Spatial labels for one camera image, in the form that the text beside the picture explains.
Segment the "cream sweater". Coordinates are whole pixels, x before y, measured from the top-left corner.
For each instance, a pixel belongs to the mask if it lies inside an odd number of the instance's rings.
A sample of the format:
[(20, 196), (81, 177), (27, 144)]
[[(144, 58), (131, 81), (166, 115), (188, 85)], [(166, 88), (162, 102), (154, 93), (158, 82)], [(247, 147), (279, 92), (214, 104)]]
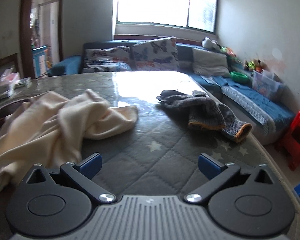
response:
[(0, 129), (0, 191), (9, 183), (19, 184), (35, 163), (48, 168), (79, 163), (84, 138), (121, 134), (137, 119), (136, 106), (111, 107), (90, 89), (72, 99), (53, 91), (30, 98)]

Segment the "grey knit garment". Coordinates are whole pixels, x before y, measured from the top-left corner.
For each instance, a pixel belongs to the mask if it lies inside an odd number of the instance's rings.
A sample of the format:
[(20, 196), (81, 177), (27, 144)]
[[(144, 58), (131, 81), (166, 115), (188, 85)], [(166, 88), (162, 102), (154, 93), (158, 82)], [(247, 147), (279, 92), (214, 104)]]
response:
[(185, 114), (190, 129), (217, 131), (235, 143), (243, 141), (252, 130), (252, 124), (239, 120), (227, 105), (216, 102), (202, 91), (194, 90), (189, 95), (163, 90), (157, 100), (163, 109)]

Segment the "blue corner sofa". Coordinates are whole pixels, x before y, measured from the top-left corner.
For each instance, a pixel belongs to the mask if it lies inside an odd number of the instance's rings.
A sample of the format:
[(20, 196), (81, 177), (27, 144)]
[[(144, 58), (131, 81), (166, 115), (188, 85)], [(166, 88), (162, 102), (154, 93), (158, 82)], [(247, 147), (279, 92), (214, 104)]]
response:
[[(62, 76), (84, 73), (84, 61), (88, 49), (109, 49), (118, 46), (133, 48), (142, 41), (90, 42), (83, 45), (82, 55), (70, 56), (54, 64), (48, 76)], [(251, 88), (251, 84), (237, 83), (229, 77), (200, 76), (193, 71), (194, 49), (206, 51), (199, 46), (178, 43), (179, 71), (191, 77), (222, 103), (228, 105), (241, 120), (253, 126), (253, 135), (262, 145), (275, 142), (293, 121), (295, 114), (278, 101), (271, 101)]]

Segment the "red plastic stool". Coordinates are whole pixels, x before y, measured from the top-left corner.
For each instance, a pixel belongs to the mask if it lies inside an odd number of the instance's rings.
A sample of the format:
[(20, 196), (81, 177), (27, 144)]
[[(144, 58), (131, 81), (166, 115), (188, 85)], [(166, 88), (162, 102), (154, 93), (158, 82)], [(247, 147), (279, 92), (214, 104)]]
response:
[(300, 165), (300, 111), (280, 141), (280, 145), (289, 153), (288, 167), (294, 171)]

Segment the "green bowl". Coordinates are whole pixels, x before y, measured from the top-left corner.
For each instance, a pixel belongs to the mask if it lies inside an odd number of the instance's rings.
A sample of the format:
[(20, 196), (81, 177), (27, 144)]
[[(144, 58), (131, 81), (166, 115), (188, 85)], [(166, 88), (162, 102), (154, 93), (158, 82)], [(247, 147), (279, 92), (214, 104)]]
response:
[(230, 72), (230, 76), (231, 76), (231, 79), (236, 83), (247, 84), (250, 81), (250, 79), (247, 75), (240, 73), (240, 72), (232, 71), (232, 72)]

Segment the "clear plastic storage box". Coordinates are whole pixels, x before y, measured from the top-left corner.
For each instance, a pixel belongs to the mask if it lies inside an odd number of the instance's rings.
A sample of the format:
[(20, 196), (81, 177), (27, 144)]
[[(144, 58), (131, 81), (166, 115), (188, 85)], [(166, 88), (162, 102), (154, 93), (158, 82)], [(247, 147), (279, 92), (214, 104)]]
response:
[(279, 101), (285, 84), (263, 73), (253, 72), (252, 88), (271, 101)]

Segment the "green booklet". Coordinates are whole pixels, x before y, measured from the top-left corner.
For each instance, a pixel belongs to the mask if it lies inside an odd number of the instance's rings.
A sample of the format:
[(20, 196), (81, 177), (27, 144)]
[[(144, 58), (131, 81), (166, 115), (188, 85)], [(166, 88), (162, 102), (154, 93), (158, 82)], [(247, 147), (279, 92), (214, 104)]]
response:
[(26, 77), (26, 78), (18, 80), (14, 84), (14, 88), (18, 89), (18, 88), (22, 88), (22, 87), (30, 87), (31, 85), (32, 85), (32, 79), (30, 77)]

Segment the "grey cushion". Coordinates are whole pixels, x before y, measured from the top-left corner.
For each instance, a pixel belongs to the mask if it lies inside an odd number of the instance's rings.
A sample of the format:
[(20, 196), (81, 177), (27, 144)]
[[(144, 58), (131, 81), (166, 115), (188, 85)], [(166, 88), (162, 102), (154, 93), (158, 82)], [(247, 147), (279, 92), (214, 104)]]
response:
[(202, 76), (230, 77), (224, 54), (193, 48), (193, 72)]

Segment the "colourful plush toys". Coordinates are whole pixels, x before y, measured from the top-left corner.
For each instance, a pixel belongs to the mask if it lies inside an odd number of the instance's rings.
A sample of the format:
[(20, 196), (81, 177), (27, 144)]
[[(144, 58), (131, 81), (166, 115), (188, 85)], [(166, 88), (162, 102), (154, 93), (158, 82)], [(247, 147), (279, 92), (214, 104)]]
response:
[(267, 65), (259, 59), (252, 59), (251, 61), (239, 60), (231, 48), (221, 47), (220, 51), (228, 56), (228, 59), (231, 62), (231, 66), (240, 65), (243, 68), (243, 70), (247, 70), (250, 72), (256, 71), (259, 73), (262, 73), (265, 69), (267, 69)]

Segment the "flat butterfly cushion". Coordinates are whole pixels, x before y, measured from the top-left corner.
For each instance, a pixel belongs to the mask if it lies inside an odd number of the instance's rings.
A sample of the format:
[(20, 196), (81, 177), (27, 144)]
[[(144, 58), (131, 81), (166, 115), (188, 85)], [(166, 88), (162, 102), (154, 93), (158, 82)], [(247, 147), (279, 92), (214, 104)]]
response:
[(118, 46), (108, 49), (86, 49), (82, 73), (131, 71), (130, 48)]

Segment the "tissue box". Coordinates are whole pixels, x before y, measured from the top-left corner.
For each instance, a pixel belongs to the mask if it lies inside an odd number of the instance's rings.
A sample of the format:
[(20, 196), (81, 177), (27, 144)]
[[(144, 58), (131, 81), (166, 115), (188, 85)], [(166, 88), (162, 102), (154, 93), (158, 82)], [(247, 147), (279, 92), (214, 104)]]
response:
[(20, 74), (6, 69), (0, 77), (0, 99), (9, 98), (14, 92), (14, 86), (20, 81)]

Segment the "blue white kids cabinet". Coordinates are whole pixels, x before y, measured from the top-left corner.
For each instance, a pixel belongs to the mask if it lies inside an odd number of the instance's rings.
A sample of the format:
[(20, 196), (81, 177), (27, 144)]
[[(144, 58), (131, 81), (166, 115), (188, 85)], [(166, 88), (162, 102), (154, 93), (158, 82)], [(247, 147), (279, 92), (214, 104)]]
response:
[(48, 48), (49, 46), (45, 45), (32, 49), (35, 78), (39, 78), (47, 74), (46, 52), (48, 51)]

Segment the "upright butterfly cushion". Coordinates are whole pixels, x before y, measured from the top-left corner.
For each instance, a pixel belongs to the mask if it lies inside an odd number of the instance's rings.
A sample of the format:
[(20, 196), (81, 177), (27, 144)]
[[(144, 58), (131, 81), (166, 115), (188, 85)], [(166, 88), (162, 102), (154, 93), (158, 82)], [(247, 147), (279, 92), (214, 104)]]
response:
[(178, 71), (178, 48), (175, 37), (159, 38), (132, 46), (138, 71)]

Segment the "panda plush toy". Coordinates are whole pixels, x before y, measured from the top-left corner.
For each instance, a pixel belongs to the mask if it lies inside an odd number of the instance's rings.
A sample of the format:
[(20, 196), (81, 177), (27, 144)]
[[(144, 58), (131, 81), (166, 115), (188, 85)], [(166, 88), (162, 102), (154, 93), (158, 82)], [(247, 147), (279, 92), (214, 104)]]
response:
[(221, 46), (216, 40), (211, 40), (209, 37), (206, 37), (202, 40), (202, 47), (208, 50), (220, 50)]

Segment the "window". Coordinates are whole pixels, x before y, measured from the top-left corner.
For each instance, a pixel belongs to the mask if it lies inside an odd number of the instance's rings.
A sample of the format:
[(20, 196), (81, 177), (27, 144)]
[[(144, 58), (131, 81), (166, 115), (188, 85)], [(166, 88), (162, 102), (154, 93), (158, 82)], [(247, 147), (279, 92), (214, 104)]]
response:
[(215, 31), (218, 0), (114, 0), (116, 20)]

